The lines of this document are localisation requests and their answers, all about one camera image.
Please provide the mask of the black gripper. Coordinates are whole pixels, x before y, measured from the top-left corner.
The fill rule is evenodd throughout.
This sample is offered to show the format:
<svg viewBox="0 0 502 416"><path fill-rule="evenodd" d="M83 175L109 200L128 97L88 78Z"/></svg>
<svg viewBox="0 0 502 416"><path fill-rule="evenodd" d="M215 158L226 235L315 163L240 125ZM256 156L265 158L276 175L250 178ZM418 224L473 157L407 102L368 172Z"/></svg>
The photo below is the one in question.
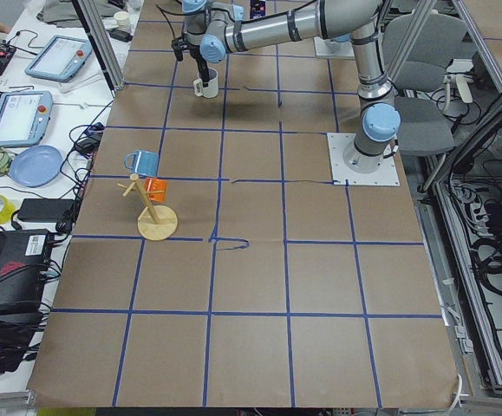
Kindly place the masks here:
<svg viewBox="0 0 502 416"><path fill-rule="evenodd" d="M197 63L199 79L204 85L207 85L210 81L209 68L206 60L200 53L199 46L189 43L185 36L178 36L172 39L171 47L178 61L184 60L185 51L189 53L190 57Z"/></svg>

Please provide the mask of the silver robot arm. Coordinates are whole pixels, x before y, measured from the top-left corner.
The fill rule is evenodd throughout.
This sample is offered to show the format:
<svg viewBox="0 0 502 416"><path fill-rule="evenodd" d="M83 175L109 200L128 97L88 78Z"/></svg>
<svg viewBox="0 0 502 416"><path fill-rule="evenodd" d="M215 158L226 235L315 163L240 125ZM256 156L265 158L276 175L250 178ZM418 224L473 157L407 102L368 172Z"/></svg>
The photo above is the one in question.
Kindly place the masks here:
<svg viewBox="0 0 502 416"><path fill-rule="evenodd" d="M208 83L208 66L227 55L311 39L316 55L335 57L347 49L359 79L361 128L349 146L349 161L382 159L395 139L401 118L394 107L394 87L384 65L378 18L380 1L309 1L295 9L267 15L257 1L252 19L244 8L220 1L184 1L185 26L171 43L178 61L185 52L197 63L199 78Z"/></svg>

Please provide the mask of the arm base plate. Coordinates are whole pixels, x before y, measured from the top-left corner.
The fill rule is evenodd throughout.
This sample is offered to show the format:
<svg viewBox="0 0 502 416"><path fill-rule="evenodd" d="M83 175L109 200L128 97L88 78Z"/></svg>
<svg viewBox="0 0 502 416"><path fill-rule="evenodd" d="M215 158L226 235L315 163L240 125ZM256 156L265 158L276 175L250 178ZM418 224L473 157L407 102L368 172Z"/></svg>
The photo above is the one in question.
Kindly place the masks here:
<svg viewBox="0 0 502 416"><path fill-rule="evenodd" d="M355 149L354 133L327 133L332 182L350 186L399 186L390 145L381 155L365 156Z"/></svg>

